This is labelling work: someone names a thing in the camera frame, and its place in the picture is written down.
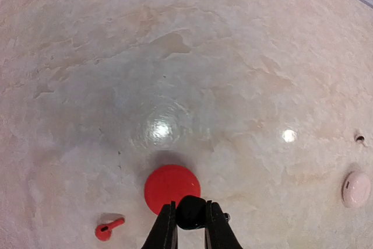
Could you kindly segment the pink earbud charging case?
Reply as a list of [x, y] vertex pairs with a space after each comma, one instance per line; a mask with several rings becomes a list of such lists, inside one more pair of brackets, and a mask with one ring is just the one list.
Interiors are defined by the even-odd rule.
[[364, 206], [371, 193], [371, 180], [362, 171], [352, 171], [342, 186], [343, 203], [348, 208]]

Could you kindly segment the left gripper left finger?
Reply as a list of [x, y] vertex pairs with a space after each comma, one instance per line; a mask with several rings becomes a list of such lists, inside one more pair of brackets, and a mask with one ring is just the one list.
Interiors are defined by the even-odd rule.
[[142, 249], [177, 249], [178, 230], [174, 201], [163, 205]]

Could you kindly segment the black earbud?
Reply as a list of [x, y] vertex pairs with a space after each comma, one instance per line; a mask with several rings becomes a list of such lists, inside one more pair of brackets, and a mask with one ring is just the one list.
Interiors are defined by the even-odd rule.
[[192, 195], [185, 196], [176, 208], [176, 223], [183, 230], [208, 229], [229, 221], [230, 215], [224, 213], [217, 202]]

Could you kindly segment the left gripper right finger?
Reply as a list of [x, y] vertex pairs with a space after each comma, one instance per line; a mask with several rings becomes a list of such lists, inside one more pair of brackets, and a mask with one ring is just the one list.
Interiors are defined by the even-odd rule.
[[207, 201], [205, 223], [205, 248], [242, 249], [227, 218], [217, 202]]

